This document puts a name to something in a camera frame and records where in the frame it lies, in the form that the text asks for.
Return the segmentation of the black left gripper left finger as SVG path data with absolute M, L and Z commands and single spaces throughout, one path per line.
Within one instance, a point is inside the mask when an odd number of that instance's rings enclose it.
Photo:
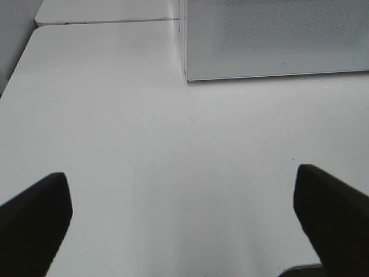
M 1 276 L 46 276 L 73 216 L 64 173 L 1 205 Z

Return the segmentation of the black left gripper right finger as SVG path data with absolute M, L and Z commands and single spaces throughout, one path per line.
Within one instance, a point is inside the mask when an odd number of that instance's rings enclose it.
M 328 276 L 368 276 L 366 194 L 312 164 L 301 164 L 293 208 Z

